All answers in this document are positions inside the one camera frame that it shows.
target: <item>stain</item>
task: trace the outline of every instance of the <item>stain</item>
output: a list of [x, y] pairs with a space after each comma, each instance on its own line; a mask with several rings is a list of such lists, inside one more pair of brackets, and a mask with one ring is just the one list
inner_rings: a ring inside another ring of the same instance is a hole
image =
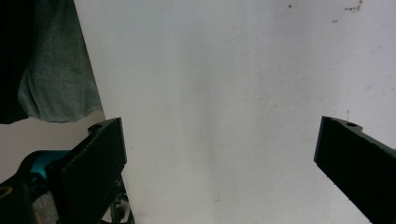
[[346, 8], [344, 8], [344, 10], [345, 11], [356, 12], [356, 11], [361, 10], [361, 5], [363, 5], [363, 0], [360, 0], [356, 7], [346, 7]]

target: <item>dark gray fabric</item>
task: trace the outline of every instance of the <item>dark gray fabric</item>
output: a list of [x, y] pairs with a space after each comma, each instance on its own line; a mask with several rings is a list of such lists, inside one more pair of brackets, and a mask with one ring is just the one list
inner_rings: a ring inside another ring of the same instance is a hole
[[102, 108], [73, 0], [35, 1], [35, 49], [18, 95], [28, 116], [45, 121]]

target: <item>gray cloth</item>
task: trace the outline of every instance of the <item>gray cloth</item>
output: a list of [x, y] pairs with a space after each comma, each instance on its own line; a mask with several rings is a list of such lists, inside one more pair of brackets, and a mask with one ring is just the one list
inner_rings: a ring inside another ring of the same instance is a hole
[[35, 49], [18, 96], [28, 116], [45, 121], [102, 108], [73, 0], [35, 1]]

